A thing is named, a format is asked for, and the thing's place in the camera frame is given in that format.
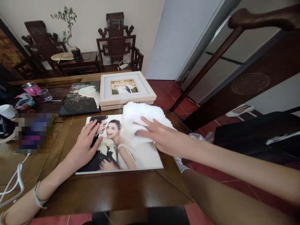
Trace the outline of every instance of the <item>hand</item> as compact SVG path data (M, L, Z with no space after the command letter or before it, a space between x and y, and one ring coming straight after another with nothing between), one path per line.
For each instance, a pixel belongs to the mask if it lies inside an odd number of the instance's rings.
M103 160L100 164L100 169L99 171L105 171L105 170L119 170L120 167L117 164L116 161L112 160L111 162L107 161L106 159Z
M162 125L156 119L153 119L153 122L145 117L141 117L141 119L148 125L144 126L148 131L139 130L135 133L136 135L155 141L156 147L168 155L186 159L193 158L193 151L199 148L201 141Z
M82 128L81 133L77 138L77 142L64 159L66 169L70 170L71 174L86 165L95 155L103 140L103 137L100 136L91 148L93 138L99 126L100 124L97 120L94 120Z

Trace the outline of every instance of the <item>chair backrest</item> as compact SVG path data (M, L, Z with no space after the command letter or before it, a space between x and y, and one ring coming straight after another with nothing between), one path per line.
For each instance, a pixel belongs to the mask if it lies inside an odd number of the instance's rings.
M47 61L52 69L56 62L51 59L51 56L57 53L68 52L63 42L57 42L58 35L53 33L47 33L46 25L43 21L29 21L25 22L25 26L29 32L29 35L22 36L22 39L29 45L25 45L25 48L29 51L35 59L39 61Z
M103 53L104 56L110 56L111 64L115 61L123 60L123 54L129 54L130 50L135 49L135 39L136 35L130 35L134 29L131 26L128 29L128 26L124 26L124 13L116 12L116 13L108 13L106 14L106 21L108 27L104 28L104 32L100 28L98 30L99 34L102 38L97 38L97 45L99 55ZM126 42L126 40L132 39L132 44L130 42ZM134 61L134 51L132 51L131 60Z

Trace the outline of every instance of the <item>groom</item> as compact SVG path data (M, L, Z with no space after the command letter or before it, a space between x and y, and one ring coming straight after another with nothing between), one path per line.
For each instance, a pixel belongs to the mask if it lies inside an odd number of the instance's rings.
M107 124L107 118L108 118L108 116L95 116L95 117L90 118L90 122L94 121L96 119L97 122L100 124L99 129L96 132L96 136L93 138L93 142L91 144L91 147L94 146L96 140L99 138L99 135L103 134L103 132L105 131L106 124Z
M96 132L96 136L93 138L91 147L93 147L100 134L103 134L104 130L106 129L107 118L108 116L95 116L90 118L90 122L96 119L97 122L100 123L99 129ZM105 157L105 155L103 155L100 151L96 151L95 155L90 160L90 162L88 162L85 166L81 167L78 170L78 172L97 171L99 169L99 164L103 161L103 157Z

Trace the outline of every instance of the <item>pink cup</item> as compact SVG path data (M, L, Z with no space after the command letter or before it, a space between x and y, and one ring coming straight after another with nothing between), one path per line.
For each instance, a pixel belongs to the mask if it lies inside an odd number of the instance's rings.
M23 84L22 88L31 96L38 96L37 92L41 90L35 82L28 82L26 84Z

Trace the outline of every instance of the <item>white picture frame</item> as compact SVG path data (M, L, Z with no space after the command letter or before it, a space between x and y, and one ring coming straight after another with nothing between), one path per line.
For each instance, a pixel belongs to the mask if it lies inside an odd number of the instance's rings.
M112 94L112 81L134 80L138 92L128 94ZM112 73L101 75L100 82L100 106L112 106L127 104L128 102L152 102L156 100L156 94L140 71Z

